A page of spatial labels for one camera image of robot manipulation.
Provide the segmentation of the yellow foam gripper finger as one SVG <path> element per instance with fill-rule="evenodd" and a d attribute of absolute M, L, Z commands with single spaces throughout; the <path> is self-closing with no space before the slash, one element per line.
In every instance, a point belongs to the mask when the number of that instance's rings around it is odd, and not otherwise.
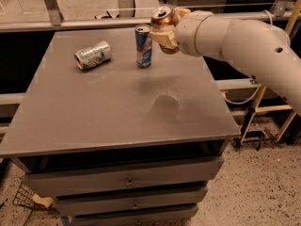
<path fill-rule="evenodd" d="M 175 49 L 178 47 L 173 28 L 163 30 L 153 28 L 150 32 L 150 36 L 153 40 L 167 49 Z"/>
<path fill-rule="evenodd" d="M 183 17 L 191 12 L 188 8 L 174 8 L 176 21 L 179 22 Z"/>

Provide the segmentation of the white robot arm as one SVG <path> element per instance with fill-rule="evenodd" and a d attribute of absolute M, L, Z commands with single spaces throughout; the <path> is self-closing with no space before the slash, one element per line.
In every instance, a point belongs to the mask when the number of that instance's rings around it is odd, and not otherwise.
<path fill-rule="evenodd" d="M 163 5 L 151 13 L 150 36 L 164 52 L 225 61 L 301 114 L 301 59 L 285 31 L 257 20 Z"/>

